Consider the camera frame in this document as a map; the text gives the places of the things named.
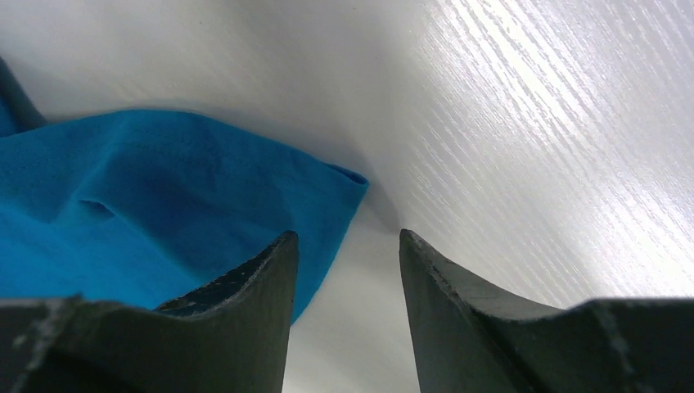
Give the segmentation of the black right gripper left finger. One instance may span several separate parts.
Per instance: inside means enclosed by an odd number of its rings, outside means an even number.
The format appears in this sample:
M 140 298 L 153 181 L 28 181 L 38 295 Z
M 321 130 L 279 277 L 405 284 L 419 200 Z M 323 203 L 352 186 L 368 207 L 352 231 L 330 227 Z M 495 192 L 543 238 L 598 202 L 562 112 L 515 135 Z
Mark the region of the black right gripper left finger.
M 155 309 L 82 296 L 1 301 L 4 392 L 279 392 L 299 238 Z

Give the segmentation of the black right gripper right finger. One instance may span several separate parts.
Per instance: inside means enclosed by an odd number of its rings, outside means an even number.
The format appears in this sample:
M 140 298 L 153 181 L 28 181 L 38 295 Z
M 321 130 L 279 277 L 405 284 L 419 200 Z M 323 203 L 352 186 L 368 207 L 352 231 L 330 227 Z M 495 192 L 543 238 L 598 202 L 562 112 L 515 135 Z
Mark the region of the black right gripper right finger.
M 407 229 L 399 263 L 423 392 L 693 389 L 690 299 L 557 309 L 492 284 Z

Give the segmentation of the blue t-shirt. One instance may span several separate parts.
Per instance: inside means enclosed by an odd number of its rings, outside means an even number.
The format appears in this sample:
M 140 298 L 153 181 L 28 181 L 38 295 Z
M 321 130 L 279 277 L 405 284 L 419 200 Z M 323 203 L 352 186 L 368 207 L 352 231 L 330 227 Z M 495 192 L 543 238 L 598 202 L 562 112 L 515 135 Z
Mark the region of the blue t-shirt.
M 230 124 L 132 109 L 49 124 L 1 68 L 1 294 L 147 309 L 298 234 L 293 318 L 368 190 L 361 174 Z

